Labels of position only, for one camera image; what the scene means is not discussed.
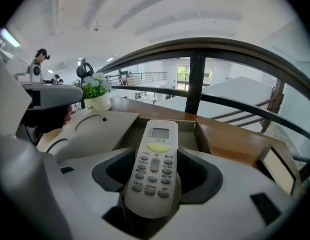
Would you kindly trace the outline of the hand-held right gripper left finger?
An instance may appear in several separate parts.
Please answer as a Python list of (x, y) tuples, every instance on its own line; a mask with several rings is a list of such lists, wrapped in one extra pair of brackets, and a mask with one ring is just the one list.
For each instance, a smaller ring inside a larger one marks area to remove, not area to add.
[(79, 201), (93, 213), (93, 230), (101, 240), (132, 240), (124, 219), (123, 190), (135, 160), (132, 148), (58, 162)]

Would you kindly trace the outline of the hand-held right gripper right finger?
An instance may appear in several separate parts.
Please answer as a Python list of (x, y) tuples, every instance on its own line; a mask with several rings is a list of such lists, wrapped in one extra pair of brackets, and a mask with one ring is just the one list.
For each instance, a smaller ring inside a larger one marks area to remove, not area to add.
[(189, 152), (221, 170), (222, 187), (203, 204), (182, 204), (154, 236), (156, 240), (253, 239), (266, 227), (250, 198), (253, 194), (266, 194), (282, 218), (294, 208), (296, 199), (255, 168), (199, 151)]

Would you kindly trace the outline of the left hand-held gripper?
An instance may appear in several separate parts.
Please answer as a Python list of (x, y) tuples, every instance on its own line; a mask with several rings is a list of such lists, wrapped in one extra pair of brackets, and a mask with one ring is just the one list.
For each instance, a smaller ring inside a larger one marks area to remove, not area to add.
[(28, 110), (48, 110), (79, 103), (85, 89), (74, 85), (47, 84), (41, 75), (17, 73), (14, 78), (32, 98)]

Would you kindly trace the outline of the person's left hand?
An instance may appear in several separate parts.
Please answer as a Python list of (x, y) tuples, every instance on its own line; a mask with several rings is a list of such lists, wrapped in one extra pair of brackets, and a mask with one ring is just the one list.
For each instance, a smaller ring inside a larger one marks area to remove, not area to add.
[(70, 121), (71, 111), (70, 105), (45, 110), (28, 110), (23, 117), (23, 121), (27, 127), (34, 129), (35, 136), (39, 137), (52, 130), (61, 129)]

